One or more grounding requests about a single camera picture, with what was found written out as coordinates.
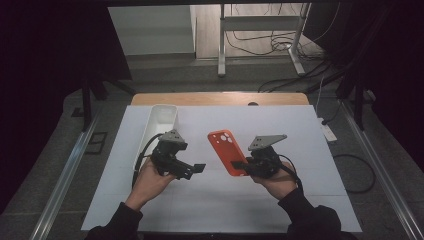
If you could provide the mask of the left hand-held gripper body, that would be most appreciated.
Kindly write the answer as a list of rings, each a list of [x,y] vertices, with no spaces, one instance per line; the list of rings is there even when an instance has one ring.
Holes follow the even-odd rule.
[[[178,160],[176,157],[179,151],[185,150],[188,146],[176,129],[159,134],[157,139],[158,143],[153,149],[151,160],[160,175],[170,173],[177,179],[181,179],[185,171],[193,172],[193,166]]]

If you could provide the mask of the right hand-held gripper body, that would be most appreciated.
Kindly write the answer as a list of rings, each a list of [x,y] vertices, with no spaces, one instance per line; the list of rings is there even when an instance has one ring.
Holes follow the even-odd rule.
[[[272,145],[286,138],[286,134],[256,136],[248,147],[251,156],[246,158],[246,172],[260,178],[270,178],[275,175],[280,169],[281,161]]]

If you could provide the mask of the orange phone case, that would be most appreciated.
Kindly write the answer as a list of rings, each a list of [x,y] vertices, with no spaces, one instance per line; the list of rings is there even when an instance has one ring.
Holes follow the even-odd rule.
[[[234,169],[230,163],[231,161],[243,161],[247,163],[247,160],[235,140],[235,137],[229,130],[223,129],[210,132],[207,135],[207,138],[225,169],[231,176],[248,175],[245,169]]]

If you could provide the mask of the person's right hand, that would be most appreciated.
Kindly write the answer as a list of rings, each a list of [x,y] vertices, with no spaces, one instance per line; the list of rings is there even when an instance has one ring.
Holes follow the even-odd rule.
[[[268,179],[253,176],[252,180],[262,185],[274,198],[281,200],[297,188],[295,179],[284,169]]]

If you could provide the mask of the person's left hand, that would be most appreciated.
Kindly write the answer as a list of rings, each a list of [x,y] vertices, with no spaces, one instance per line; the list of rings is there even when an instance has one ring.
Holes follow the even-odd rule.
[[[148,158],[136,179],[125,205],[134,211],[141,208],[150,200],[161,194],[176,177],[172,174],[160,175],[151,159]]]

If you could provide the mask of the white plastic storage bin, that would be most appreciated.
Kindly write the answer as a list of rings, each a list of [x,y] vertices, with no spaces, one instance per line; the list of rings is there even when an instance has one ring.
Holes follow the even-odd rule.
[[[144,156],[150,155],[158,143],[155,138],[157,134],[164,134],[172,130],[177,120],[177,107],[175,105],[158,104],[154,105],[149,113],[147,124],[145,125],[139,150],[134,161],[134,169],[139,170],[144,160],[140,160],[141,152],[146,148]]]

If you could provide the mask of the white table cover sheet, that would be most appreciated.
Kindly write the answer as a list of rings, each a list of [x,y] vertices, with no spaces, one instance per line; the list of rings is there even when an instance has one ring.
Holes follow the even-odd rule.
[[[257,136],[283,134],[275,144],[287,156],[314,206],[336,210],[343,230],[361,227],[331,156],[315,111],[298,106],[181,106],[177,129],[188,147],[180,160],[205,169],[191,179],[176,180],[143,208],[139,228],[169,233],[283,233],[290,223],[276,200],[248,177],[228,174],[207,139],[221,129],[232,132],[246,149]]]

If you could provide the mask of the white power strip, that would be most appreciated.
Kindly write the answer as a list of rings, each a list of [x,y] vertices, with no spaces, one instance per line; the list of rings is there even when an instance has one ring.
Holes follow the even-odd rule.
[[[318,121],[320,123],[320,128],[321,128],[326,140],[328,142],[335,142],[337,140],[337,137],[334,134],[334,132],[330,129],[330,127],[328,126],[326,121],[323,118],[319,118]]]

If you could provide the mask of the black metal stand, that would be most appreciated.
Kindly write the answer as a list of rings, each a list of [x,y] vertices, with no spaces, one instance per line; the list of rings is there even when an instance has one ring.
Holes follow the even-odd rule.
[[[92,109],[91,109],[91,94],[94,94],[94,97],[97,100],[106,100],[108,97],[108,92],[104,83],[108,82],[115,86],[116,88],[128,93],[130,96],[135,96],[137,91],[130,86],[122,83],[119,80],[116,80],[105,73],[96,72],[89,76],[84,76],[81,80],[82,84],[82,103],[83,103],[83,128],[82,131],[85,132],[90,124],[93,122]]]
[[[343,80],[336,90],[336,96],[339,99],[346,99],[352,91],[355,91],[353,118],[359,129],[363,130],[364,82],[360,76],[359,68],[353,66],[346,69]]]

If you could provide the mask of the black curtain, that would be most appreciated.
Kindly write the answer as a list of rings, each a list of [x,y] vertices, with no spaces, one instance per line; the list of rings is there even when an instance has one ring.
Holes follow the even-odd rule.
[[[87,82],[131,73],[108,6],[92,0],[0,0],[0,214],[63,112]]]
[[[315,0],[304,35],[349,67],[336,94],[355,86],[424,171],[424,0]]]

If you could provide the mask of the black floor frame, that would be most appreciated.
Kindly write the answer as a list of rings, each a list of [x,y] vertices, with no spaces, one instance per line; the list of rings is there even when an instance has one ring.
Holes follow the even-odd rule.
[[[87,155],[99,155],[105,146],[107,132],[94,132],[87,144],[85,153]]]

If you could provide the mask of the metal floor rail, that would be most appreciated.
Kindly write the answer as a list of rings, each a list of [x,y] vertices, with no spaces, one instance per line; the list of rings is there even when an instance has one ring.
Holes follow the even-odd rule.
[[[365,155],[370,160],[370,165],[374,168],[377,179],[408,238],[410,240],[424,240],[424,230],[416,220],[412,210],[407,204],[407,201],[402,196],[399,189],[395,186],[394,180],[390,177],[389,172],[384,167],[383,162],[381,161],[381,158],[375,150],[371,140],[368,138],[367,133],[364,130],[361,130],[355,122],[353,110],[346,100],[340,100],[340,103],[344,116],[346,117],[352,131],[356,135]]]
[[[99,122],[102,109],[98,109],[85,131],[81,132],[66,161],[64,168],[56,182],[56,185],[44,207],[37,224],[35,225],[29,240],[46,240],[54,221],[59,213],[61,205],[75,176],[85,149]]]

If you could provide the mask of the white wall panel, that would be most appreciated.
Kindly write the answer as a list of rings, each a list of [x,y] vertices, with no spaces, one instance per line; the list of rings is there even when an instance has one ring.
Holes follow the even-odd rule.
[[[191,7],[109,7],[125,55],[195,52]]]

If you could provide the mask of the white metal desk frame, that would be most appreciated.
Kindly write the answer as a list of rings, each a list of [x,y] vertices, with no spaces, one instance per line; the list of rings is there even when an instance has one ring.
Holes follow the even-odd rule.
[[[220,5],[218,76],[226,74],[224,36],[227,31],[295,31],[288,49],[289,56],[299,76],[306,72],[300,62],[297,46],[304,28],[310,4],[304,3],[298,16],[225,16],[225,5]]]

